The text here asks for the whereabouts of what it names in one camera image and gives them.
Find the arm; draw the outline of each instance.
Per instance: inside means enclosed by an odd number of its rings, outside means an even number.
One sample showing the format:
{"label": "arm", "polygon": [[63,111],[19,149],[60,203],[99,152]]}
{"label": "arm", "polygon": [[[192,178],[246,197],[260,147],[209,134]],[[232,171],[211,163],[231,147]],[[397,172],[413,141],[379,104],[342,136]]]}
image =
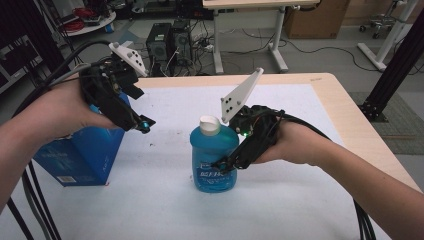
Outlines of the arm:
{"label": "arm", "polygon": [[86,126],[115,127],[109,119],[89,109],[78,81],[59,84],[1,125],[0,212],[38,149]]}
{"label": "arm", "polygon": [[424,195],[296,123],[281,123],[276,145],[256,163],[285,159],[318,166],[339,182],[393,239],[424,236]]}

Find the table leg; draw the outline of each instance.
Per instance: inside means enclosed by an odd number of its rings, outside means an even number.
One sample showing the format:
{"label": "table leg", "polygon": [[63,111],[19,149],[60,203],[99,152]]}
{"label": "table leg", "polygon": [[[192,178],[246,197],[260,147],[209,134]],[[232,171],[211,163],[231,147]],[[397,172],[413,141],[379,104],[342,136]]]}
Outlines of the table leg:
{"label": "table leg", "polygon": [[286,62],[284,62],[283,57],[281,56],[280,51],[278,51],[278,44],[280,43],[280,37],[281,37],[281,30],[283,28],[283,22],[284,22],[284,14],[285,14],[285,7],[280,7],[278,16],[277,16],[277,22],[275,26],[275,35],[274,35],[274,41],[269,44],[269,50],[271,51],[272,56],[274,57],[275,61],[278,64],[280,73],[285,73],[289,71]]}
{"label": "table leg", "polygon": [[222,60],[221,60],[221,52],[219,51],[219,26],[218,21],[216,21],[216,18],[218,18],[219,13],[218,9],[214,10],[214,48],[213,48],[213,62],[215,64],[215,73],[216,74],[224,74],[224,68],[222,67]]}

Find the cardboard box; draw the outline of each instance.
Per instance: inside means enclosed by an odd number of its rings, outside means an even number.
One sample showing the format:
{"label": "cardboard box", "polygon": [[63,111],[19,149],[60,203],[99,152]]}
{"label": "cardboard box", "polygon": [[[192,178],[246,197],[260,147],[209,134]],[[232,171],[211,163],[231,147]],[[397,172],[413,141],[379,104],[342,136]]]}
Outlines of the cardboard box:
{"label": "cardboard box", "polygon": [[[350,0],[323,0],[314,10],[302,11],[288,8],[284,29],[288,38],[336,38]],[[309,9],[313,6],[302,6]]]}
{"label": "cardboard box", "polygon": [[[129,104],[126,95],[121,98]],[[33,158],[63,186],[105,185],[124,133],[120,128],[86,127],[70,139],[44,145]]]}

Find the hand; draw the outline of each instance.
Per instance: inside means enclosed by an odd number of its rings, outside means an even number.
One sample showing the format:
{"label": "hand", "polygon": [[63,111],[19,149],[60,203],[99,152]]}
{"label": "hand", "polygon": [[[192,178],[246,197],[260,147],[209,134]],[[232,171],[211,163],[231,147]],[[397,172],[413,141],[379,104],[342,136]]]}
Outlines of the hand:
{"label": "hand", "polygon": [[87,126],[116,128],[107,117],[95,113],[83,100],[79,81],[58,84],[46,92],[17,117],[37,128],[42,141],[48,143]]}
{"label": "hand", "polygon": [[331,141],[308,127],[283,120],[277,132],[277,143],[266,150],[255,163],[284,159],[297,164],[316,165],[331,144]]}

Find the blue liquid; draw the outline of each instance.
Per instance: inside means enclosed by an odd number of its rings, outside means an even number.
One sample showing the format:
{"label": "blue liquid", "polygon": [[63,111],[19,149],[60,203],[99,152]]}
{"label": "blue liquid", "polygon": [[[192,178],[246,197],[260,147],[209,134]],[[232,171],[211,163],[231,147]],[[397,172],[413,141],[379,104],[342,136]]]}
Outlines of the blue liquid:
{"label": "blue liquid", "polygon": [[236,184],[237,171],[225,175],[211,167],[211,164],[230,155],[239,145],[237,134],[229,127],[221,125],[215,136],[205,136],[197,127],[191,132],[193,146],[193,179],[197,189],[207,193],[218,193],[232,189]]}

